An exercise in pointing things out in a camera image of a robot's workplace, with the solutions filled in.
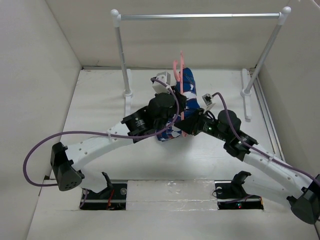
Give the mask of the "blue patterned trousers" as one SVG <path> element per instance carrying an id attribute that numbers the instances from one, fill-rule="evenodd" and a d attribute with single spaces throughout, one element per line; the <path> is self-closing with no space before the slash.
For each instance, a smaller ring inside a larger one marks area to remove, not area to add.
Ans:
<path id="1" fill-rule="evenodd" d="M 173 90 L 178 91 L 180 94 L 180 83 L 176 82 L 175 86 L 172 86 Z M 196 81 L 193 72 L 190 68 L 184 67 L 183 69 L 183 96 L 186 97 L 185 107 L 183 111 L 178 115 L 176 121 L 185 120 L 196 109 L 200 108 L 197 100 Z M 187 133 L 172 125 L 168 127 L 164 132 L 157 135 L 156 138 L 160 142 L 167 142 L 180 136 L 186 137 Z"/>

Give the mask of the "pink plastic hanger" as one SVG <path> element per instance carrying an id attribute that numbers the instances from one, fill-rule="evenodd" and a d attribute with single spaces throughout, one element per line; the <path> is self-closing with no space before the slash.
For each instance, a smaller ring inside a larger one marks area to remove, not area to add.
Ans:
<path id="1" fill-rule="evenodd" d="M 177 66 L 178 63 L 180 63 L 180 67 L 179 67 L 179 73 L 177 71 Z M 184 83 L 183 83 L 183 69 L 185 67 L 185 60 L 184 60 L 184 55 L 183 55 L 183 51 L 180 51 L 180 62 L 178 62 L 177 60 L 173 61 L 173 74 L 174 74 L 174 78 L 176 80 L 177 83 L 180 84 L 180 94 L 183 95 L 184 94 Z"/>

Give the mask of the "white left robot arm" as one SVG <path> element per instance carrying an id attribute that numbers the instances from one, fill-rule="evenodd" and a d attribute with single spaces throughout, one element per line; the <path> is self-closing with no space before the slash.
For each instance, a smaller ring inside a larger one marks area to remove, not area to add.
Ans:
<path id="1" fill-rule="evenodd" d="M 111 185 L 106 173 L 90 173 L 85 165 L 124 146 L 137 143 L 146 136 L 154 136 L 167 127 L 170 119 L 186 108 L 187 98 L 178 91 L 157 93 L 147 106 L 124 117 L 102 135 L 73 145 L 58 142 L 52 146 L 50 165 L 60 191 L 69 191 L 77 186 L 89 189 L 100 198 L 111 194 Z"/>

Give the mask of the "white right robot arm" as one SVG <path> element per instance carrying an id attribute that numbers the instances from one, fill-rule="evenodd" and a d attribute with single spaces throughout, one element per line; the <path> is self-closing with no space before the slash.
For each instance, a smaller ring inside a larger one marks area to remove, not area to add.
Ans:
<path id="1" fill-rule="evenodd" d="M 245 171 L 231 181 L 237 197 L 256 195 L 289 208 L 301 221 L 314 225 L 320 218 L 320 178 L 308 175 L 271 155 L 253 137 L 241 131 L 241 120 L 231 110 L 222 110 L 210 118 L 202 108 L 176 122 L 175 127 L 189 135 L 205 133 L 224 141 L 223 148 L 232 157 L 266 174 L 271 181 Z"/>

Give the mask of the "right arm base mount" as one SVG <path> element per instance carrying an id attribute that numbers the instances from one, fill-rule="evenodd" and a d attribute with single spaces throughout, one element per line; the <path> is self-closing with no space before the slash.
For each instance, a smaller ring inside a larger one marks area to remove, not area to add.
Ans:
<path id="1" fill-rule="evenodd" d="M 218 210 L 264 210 L 260 196 L 247 194 L 243 184 L 251 173 L 240 171 L 232 180 L 215 180 L 212 196 L 217 200 Z"/>

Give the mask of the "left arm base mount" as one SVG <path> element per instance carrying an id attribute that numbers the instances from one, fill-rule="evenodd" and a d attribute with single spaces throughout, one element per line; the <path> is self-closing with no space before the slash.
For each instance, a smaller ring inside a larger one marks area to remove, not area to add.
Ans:
<path id="1" fill-rule="evenodd" d="M 111 180 L 102 172 L 107 188 L 99 193 L 83 189 L 79 209 L 84 211 L 124 211 L 127 203 L 127 180 Z"/>

